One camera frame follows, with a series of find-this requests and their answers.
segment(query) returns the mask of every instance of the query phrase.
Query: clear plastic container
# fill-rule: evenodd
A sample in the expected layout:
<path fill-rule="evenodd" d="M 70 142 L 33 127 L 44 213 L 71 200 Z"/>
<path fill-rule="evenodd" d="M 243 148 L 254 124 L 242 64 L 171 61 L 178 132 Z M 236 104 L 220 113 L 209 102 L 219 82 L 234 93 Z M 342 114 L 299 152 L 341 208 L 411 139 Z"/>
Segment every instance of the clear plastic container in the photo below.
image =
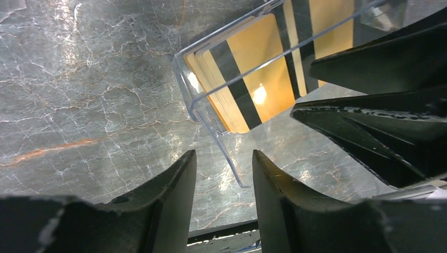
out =
<path fill-rule="evenodd" d="M 310 63 L 400 28 L 405 1 L 272 0 L 177 53 L 173 69 L 191 118 L 208 129 L 241 187 L 251 154 L 281 168 L 297 161 L 312 134 L 289 116 L 324 82 Z M 383 22 L 385 28 L 378 28 Z"/>

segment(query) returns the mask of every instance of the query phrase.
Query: marble tabletop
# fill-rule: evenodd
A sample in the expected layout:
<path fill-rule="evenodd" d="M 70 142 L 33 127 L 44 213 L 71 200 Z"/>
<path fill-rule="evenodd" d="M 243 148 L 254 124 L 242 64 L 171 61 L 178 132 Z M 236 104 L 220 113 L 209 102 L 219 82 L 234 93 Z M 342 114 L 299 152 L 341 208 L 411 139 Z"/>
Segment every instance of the marble tabletop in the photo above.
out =
<path fill-rule="evenodd" d="M 107 202 L 196 149 L 190 230 L 255 219 L 253 189 L 238 186 L 209 133 L 189 119 L 171 61 L 262 3 L 1 1 L 0 192 Z M 355 94 L 326 85 L 308 99 Z M 291 168 L 301 181 L 342 200 L 392 190 L 311 134 L 323 148 Z"/>

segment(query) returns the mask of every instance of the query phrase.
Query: transparent plastic box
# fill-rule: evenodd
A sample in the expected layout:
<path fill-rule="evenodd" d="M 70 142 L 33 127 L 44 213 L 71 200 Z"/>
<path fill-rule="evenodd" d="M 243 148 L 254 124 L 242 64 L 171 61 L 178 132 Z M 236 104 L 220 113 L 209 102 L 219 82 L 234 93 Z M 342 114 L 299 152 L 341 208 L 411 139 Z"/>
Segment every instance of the transparent plastic box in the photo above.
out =
<path fill-rule="evenodd" d="M 320 57 L 402 27 L 405 1 L 272 0 L 177 53 L 173 59 L 191 118 L 215 140 L 241 187 L 251 154 L 280 168 L 313 142 L 290 108 L 323 82 L 308 75 Z"/>

